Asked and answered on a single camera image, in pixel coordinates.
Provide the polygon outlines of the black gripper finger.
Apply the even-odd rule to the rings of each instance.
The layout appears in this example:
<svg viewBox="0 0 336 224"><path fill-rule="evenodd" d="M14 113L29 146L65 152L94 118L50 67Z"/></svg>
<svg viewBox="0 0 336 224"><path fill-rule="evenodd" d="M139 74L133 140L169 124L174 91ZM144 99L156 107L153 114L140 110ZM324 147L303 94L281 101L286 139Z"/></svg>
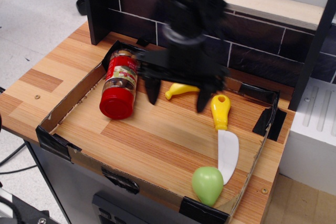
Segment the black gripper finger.
<svg viewBox="0 0 336 224"><path fill-rule="evenodd" d="M148 100L152 105L155 105L161 88L161 80L151 77L144 77L145 90Z"/></svg>
<svg viewBox="0 0 336 224"><path fill-rule="evenodd" d="M197 98L197 103L196 103L197 113L203 112L206 105L208 104L208 101L212 97L212 94L213 92L210 89L206 89L206 88L200 89L198 98Z"/></svg>

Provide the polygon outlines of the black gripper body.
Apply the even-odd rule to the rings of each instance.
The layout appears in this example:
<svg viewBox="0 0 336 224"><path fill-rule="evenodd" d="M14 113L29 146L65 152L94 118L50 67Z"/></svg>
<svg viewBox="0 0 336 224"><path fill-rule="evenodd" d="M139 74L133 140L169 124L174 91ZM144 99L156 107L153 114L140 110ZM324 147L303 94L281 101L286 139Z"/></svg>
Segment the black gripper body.
<svg viewBox="0 0 336 224"><path fill-rule="evenodd" d="M228 71L205 46L205 36L185 41L169 39L166 49L136 54L140 64L138 73L143 80L151 77L210 89L213 93L222 91Z"/></svg>

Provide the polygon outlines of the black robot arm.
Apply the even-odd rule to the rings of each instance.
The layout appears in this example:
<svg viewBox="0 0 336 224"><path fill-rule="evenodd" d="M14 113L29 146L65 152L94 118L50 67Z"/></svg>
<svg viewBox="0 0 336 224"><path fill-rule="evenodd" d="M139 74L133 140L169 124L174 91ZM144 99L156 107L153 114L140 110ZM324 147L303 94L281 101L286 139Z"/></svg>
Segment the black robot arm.
<svg viewBox="0 0 336 224"><path fill-rule="evenodd" d="M223 90L228 71L206 53L204 32L223 38L218 23L225 7L224 0L168 1L168 21L163 27L168 47L136 57L151 104L156 103L163 80L199 88L197 112L204 110L212 94Z"/></svg>

